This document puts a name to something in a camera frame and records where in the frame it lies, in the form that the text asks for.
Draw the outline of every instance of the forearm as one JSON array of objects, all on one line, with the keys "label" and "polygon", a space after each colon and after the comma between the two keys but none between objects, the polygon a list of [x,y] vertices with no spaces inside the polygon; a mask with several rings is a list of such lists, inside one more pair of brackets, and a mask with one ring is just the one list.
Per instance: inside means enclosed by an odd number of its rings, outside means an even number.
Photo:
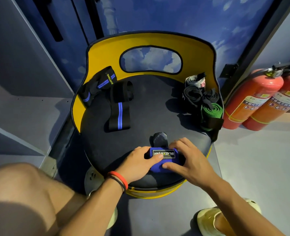
[{"label": "forearm", "polygon": [[122,187],[115,180],[106,179],[61,229],[59,235],[104,235],[122,191]]},{"label": "forearm", "polygon": [[206,192],[218,205],[236,235],[284,236],[221,178],[216,178]]}]

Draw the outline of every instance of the black label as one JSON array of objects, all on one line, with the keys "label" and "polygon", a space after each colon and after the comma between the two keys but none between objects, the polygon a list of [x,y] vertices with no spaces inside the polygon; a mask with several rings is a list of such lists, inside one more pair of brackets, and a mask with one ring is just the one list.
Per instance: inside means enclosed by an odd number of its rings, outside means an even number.
[{"label": "black label", "polygon": [[175,158],[174,150],[153,150],[153,156],[157,154],[163,154],[164,159]]}]

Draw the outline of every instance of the red wristband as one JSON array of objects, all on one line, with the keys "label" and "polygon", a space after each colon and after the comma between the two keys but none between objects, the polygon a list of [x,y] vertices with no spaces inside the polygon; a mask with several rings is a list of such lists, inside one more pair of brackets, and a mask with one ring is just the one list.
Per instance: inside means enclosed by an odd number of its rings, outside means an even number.
[{"label": "red wristband", "polygon": [[113,175],[113,176],[118,177],[120,179],[120,181],[122,181],[122,183],[124,184],[124,186],[125,186],[125,188],[127,190],[127,188],[129,187],[129,185],[128,185],[127,181],[124,179],[124,177],[122,175],[120,175],[118,172],[116,172],[114,170],[113,171],[110,171],[108,173],[108,175]]}]

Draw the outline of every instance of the floor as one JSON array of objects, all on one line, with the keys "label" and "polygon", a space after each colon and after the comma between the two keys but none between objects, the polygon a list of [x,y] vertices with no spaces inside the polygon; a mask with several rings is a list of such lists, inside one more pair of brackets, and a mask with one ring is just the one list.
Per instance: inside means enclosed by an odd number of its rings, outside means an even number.
[{"label": "floor", "polygon": [[[264,130],[222,129],[209,156],[217,174],[242,196],[261,206],[263,215],[290,235],[290,123],[275,122]],[[59,178],[84,193],[84,177],[90,164],[75,133]],[[106,235],[200,235],[196,213],[214,207],[201,189],[186,182],[174,193],[158,199],[123,195],[118,220]]]}]

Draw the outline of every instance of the chair backrest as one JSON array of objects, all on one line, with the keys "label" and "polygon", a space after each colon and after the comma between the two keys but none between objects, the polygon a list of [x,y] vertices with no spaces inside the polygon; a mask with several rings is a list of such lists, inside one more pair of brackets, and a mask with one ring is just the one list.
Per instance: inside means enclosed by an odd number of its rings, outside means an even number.
[{"label": "chair backrest", "polygon": [[[151,70],[124,71],[120,64],[123,54],[131,49],[141,47],[157,47],[176,53],[181,59],[179,71],[177,73]],[[81,85],[88,82],[98,71],[111,66],[118,80],[134,75],[160,75],[184,83],[187,77],[205,72],[206,90],[215,88],[219,92],[219,85],[215,77],[216,51],[209,42],[194,36],[162,31],[121,33],[93,42],[87,48],[86,58],[86,75]],[[75,94],[71,114],[74,125],[79,132],[84,112],[85,107]]]}]

